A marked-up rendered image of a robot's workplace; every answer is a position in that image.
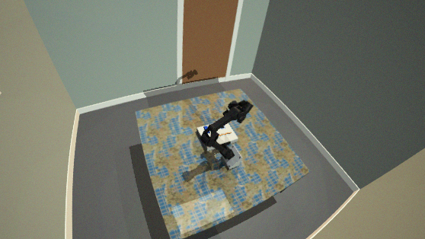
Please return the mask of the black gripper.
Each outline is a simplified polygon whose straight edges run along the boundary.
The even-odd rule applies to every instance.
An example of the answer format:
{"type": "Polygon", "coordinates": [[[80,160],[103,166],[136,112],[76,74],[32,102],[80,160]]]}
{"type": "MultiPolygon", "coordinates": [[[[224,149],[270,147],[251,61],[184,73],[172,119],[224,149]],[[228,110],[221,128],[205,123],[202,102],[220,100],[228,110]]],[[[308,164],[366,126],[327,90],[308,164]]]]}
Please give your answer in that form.
{"type": "MultiPolygon", "coordinates": [[[[239,101],[238,104],[242,107],[244,102],[245,102],[245,100],[241,100],[241,101],[239,101]]],[[[228,109],[226,109],[226,111],[223,113],[223,115],[225,116],[227,113],[228,113],[228,109]]]]}

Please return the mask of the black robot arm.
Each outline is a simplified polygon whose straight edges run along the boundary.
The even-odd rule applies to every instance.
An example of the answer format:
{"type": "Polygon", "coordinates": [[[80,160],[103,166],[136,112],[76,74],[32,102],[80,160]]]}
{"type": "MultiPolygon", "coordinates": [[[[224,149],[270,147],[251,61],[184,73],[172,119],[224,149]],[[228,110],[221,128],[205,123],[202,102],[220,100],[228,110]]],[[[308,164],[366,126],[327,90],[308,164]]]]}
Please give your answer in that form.
{"type": "Polygon", "coordinates": [[[220,145],[219,143],[215,142],[216,132],[220,128],[222,128],[227,123],[231,122],[232,120],[237,120],[237,122],[242,123],[243,120],[246,117],[246,114],[251,110],[253,107],[253,104],[245,101],[243,106],[241,107],[236,100],[232,101],[229,105],[229,111],[228,113],[222,117],[221,119],[217,120],[213,124],[210,124],[206,130],[203,131],[203,134],[200,137],[200,140],[203,142],[203,144],[206,147],[213,147],[216,150],[219,150],[219,152],[222,154],[222,156],[227,160],[230,160],[232,157],[234,157],[234,153],[232,150],[227,147],[226,145],[220,145]],[[211,136],[209,136],[207,133],[208,131],[211,132],[211,136]]]}

